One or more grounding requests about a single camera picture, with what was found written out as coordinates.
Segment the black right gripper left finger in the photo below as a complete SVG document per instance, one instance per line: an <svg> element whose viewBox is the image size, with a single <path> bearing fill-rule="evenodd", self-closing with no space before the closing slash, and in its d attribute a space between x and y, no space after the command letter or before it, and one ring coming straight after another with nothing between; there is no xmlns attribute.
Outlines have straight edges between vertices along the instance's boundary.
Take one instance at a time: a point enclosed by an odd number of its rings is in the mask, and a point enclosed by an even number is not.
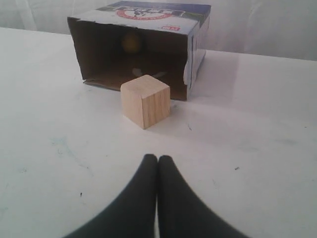
<svg viewBox="0 0 317 238"><path fill-rule="evenodd" d="M67 238L153 238L158 159L146 154L131 181L101 213Z"/></svg>

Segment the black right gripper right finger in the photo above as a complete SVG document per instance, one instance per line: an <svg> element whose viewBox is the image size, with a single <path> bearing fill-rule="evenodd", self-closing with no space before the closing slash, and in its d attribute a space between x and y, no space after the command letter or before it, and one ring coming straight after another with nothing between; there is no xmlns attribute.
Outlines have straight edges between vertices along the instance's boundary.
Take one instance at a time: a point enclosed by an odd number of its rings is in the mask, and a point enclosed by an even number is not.
<svg viewBox="0 0 317 238"><path fill-rule="evenodd" d="M173 159L158 160L158 227L161 238L246 238L190 188Z"/></svg>

